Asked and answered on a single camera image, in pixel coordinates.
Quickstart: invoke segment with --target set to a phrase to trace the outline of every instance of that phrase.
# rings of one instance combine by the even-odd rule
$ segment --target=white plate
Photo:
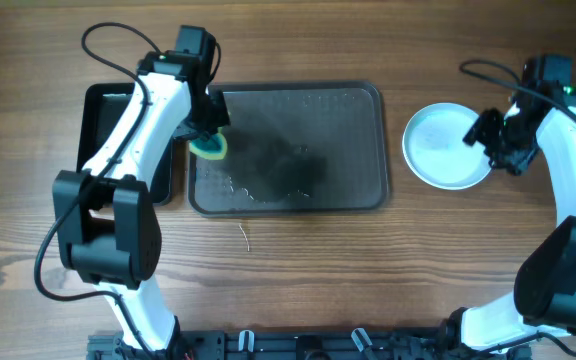
[[[476,112],[451,103],[419,110],[402,140],[404,157],[415,175],[446,190],[465,189],[483,180],[491,170],[484,146],[463,142],[477,118]]]

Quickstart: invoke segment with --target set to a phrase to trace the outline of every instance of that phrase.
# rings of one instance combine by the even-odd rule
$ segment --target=green sponge
[[[190,142],[190,152],[206,160],[221,160],[226,157],[228,143],[226,138],[219,132],[210,136],[208,140],[195,139]]]

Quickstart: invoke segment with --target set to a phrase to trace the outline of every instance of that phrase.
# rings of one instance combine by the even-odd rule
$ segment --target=black cable
[[[542,333],[539,331],[536,332],[535,334],[526,336],[524,338],[521,338],[521,339],[518,339],[515,341],[511,341],[509,343],[500,344],[500,345],[493,346],[493,347],[490,347],[490,348],[485,349],[485,350],[478,351],[477,354],[489,354],[493,351],[499,351],[499,350],[503,350],[503,349],[513,348],[515,346],[523,345],[523,344],[529,343],[531,341],[539,340],[542,338],[546,338],[546,339],[552,341],[555,345],[557,345],[567,355],[572,356],[572,357],[576,357],[576,351],[570,349],[566,344],[564,344],[556,336],[549,334],[549,333]]]
[[[52,299],[52,300],[55,300],[55,301],[70,302],[70,301],[88,299],[88,298],[96,297],[96,296],[109,296],[109,297],[113,298],[115,300],[115,303],[119,307],[119,310],[121,311],[122,315],[124,316],[124,318],[126,320],[126,324],[128,325],[128,328],[130,329],[130,332],[132,332],[133,336],[135,337],[135,339],[139,343],[139,346],[141,346],[142,350],[146,353],[146,355],[149,358],[155,359],[155,356],[153,355],[153,353],[150,351],[150,349],[146,345],[146,342],[141,337],[139,331],[137,330],[137,327],[135,326],[135,323],[133,322],[132,318],[130,317],[130,313],[128,312],[128,309],[126,308],[126,305],[124,304],[124,302],[121,298],[121,295],[115,294],[114,292],[111,292],[111,291],[92,291],[92,292],[87,292],[87,293],[78,294],[78,295],[63,296],[63,295],[58,295],[58,294],[54,294],[54,293],[50,292],[48,289],[46,289],[46,287],[44,286],[44,284],[41,280],[41,266],[43,263],[44,256],[46,255],[46,250],[48,249],[48,245],[50,245],[50,241],[52,240],[52,238],[57,233],[57,230],[59,229],[59,227],[61,227],[61,225],[63,225],[64,221],[66,220],[66,217],[68,217],[68,215],[77,207],[77,205],[79,205],[80,200],[87,199],[90,192],[95,187],[95,185],[100,181],[100,179],[102,179],[113,168],[113,166],[115,166],[115,164],[117,163],[117,161],[121,157],[121,154],[123,153],[124,149],[126,148],[128,143],[130,142],[130,139],[132,138],[132,136],[135,134],[135,132],[139,128],[139,125],[141,124],[142,119],[146,115],[147,108],[150,105],[150,96],[148,93],[148,88],[143,83],[143,81],[141,81],[141,79],[139,79],[139,77],[136,74],[130,72],[126,68],[123,68],[123,67],[121,67],[115,63],[112,63],[106,59],[99,57],[98,55],[96,55],[95,53],[90,51],[90,49],[88,49],[88,46],[86,45],[86,38],[88,37],[88,35],[92,31],[94,31],[95,29],[101,28],[101,27],[120,27],[123,29],[130,30],[130,31],[134,32],[135,34],[139,35],[144,40],[146,40],[155,49],[156,52],[158,52],[158,53],[161,52],[159,50],[159,48],[154,44],[154,42],[152,42],[152,40],[150,40],[146,35],[144,35],[143,33],[141,33],[140,31],[138,31],[137,29],[135,29],[131,26],[124,25],[121,23],[115,23],[115,22],[99,23],[99,24],[91,26],[90,28],[88,28],[83,33],[83,35],[81,37],[81,47],[86,52],[86,54],[88,54],[93,59],[101,62],[102,64],[108,65],[113,69],[121,71],[122,73],[128,75],[133,80],[135,80],[135,82],[141,88],[141,91],[143,93],[144,98],[143,98],[142,103],[141,103],[142,104],[141,110],[139,111],[139,114],[137,115],[137,118],[135,119],[135,123],[132,125],[132,127],[128,131],[128,134],[126,134],[126,137],[121,141],[121,143],[117,147],[117,150],[115,151],[115,153],[108,159],[108,164],[106,164],[106,166],[101,170],[101,172],[99,172],[99,174],[97,174],[97,176],[94,178],[94,180],[92,180],[88,185],[86,185],[82,189],[82,191],[79,193],[79,195],[77,195],[77,197],[75,197],[75,199],[72,201],[72,203],[66,208],[65,213],[62,216],[60,216],[59,218],[57,218],[57,220],[55,220],[53,225],[50,227],[50,230],[48,230],[48,233],[44,237],[44,240],[41,243],[41,246],[39,247],[39,251],[37,253],[37,258],[35,259],[34,280],[35,280],[35,286],[37,287],[37,290],[39,290],[39,292],[42,295],[44,295],[45,297]]]
[[[461,70],[462,72],[464,72],[470,76],[474,76],[476,78],[486,80],[486,81],[490,81],[489,79],[494,79],[494,78],[491,78],[489,76],[486,76],[486,75],[483,75],[483,74],[480,74],[480,73],[477,73],[474,71],[465,70],[466,66],[468,66],[468,65],[488,65],[488,66],[496,67],[497,69],[503,70],[506,74],[512,76],[512,78],[515,79],[515,83],[517,85],[521,84],[521,79],[519,78],[517,73],[512,71],[512,69],[506,65],[499,64],[499,63],[496,63],[494,61],[485,60],[485,59],[472,59],[472,60],[464,61],[459,66],[459,70]]]
[[[461,65],[459,65],[459,71],[461,71],[462,73],[466,74],[466,75],[470,75],[473,77],[476,77],[478,79],[499,85],[499,86],[503,86],[515,91],[520,91],[520,92],[524,92],[526,94],[532,95],[540,100],[543,100],[547,103],[549,103],[550,105],[552,105],[553,107],[557,108],[557,110],[563,112],[564,114],[566,114],[566,116],[568,116],[570,118],[570,120],[572,120],[575,124],[576,124],[576,114],[574,112],[572,112],[570,109],[568,109],[568,107],[564,104],[560,104],[559,102],[545,96],[542,95],[540,93],[538,93],[537,91],[534,91],[532,89],[529,89],[527,87],[518,85],[518,84],[513,84],[504,80],[499,80],[497,78],[494,78],[492,76],[488,76],[488,75],[484,75],[472,70],[468,70],[466,69],[466,66],[471,65],[471,64],[485,64],[485,65],[492,65],[494,67],[497,67],[499,69],[506,69],[505,66],[500,65],[500,64],[496,64],[492,61],[488,61],[488,60],[480,60],[480,59],[475,59],[475,60],[468,60],[465,61],[463,63],[461,63]]]
[[[210,74],[210,81],[213,81],[215,79],[215,76],[217,75],[217,70],[219,70],[219,64],[221,64],[221,46],[219,46],[218,42],[215,42],[215,46],[217,47],[217,51],[219,52],[219,55],[217,56],[217,65],[215,65],[215,70],[212,71],[212,74]]]
[[[513,84],[504,80],[500,80],[497,78],[494,78],[492,76],[488,76],[488,75],[484,75],[482,73],[478,73],[472,70],[468,70],[466,69],[466,67],[468,65],[476,65],[476,64],[483,64],[483,65],[490,65],[493,67],[496,67],[498,69],[502,69],[505,72],[511,74],[513,76],[513,78],[515,78],[515,80],[517,80],[517,84]],[[493,61],[489,61],[489,60],[481,60],[481,59],[474,59],[474,60],[468,60],[465,61],[463,63],[461,63],[461,65],[459,65],[459,71],[461,71],[462,73],[466,74],[466,75],[470,75],[473,76],[475,78],[496,84],[496,85],[500,85],[515,91],[520,91],[520,92],[524,92],[528,95],[531,95],[533,97],[536,97],[540,100],[543,100],[547,103],[549,103],[550,105],[552,105],[553,107],[557,108],[557,110],[563,112],[564,114],[566,114],[566,116],[568,116],[570,118],[570,120],[572,120],[575,124],[576,124],[576,114],[574,112],[572,112],[570,109],[568,109],[568,107],[565,104],[561,104],[543,94],[540,94],[537,91],[534,91],[532,89],[529,89],[527,87],[521,86],[519,84],[519,77],[514,74],[514,72],[512,70],[510,70],[510,68],[495,63]],[[566,346],[561,340],[557,339],[557,337],[555,337],[552,334],[548,334],[548,333],[541,333],[541,332],[537,332],[536,334],[527,336],[525,338],[507,343],[507,344],[503,344],[503,345],[497,345],[497,346],[493,346],[489,349],[485,349],[482,351],[478,351],[477,353],[490,353],[492,351],[498,351],[498,350],[502,350],[502,349],[507,349],[509,347],[514,347],[514,346],[518,346],[518,345],[522,345],[534,340],[539,340],[541,338],[546,338],[550,341],[552,341],[555,345],[557,345],[563,352],[565,352],[566,354],[572,356],[572,357],[576,357],[576,351],[571,350],[568,346]]]

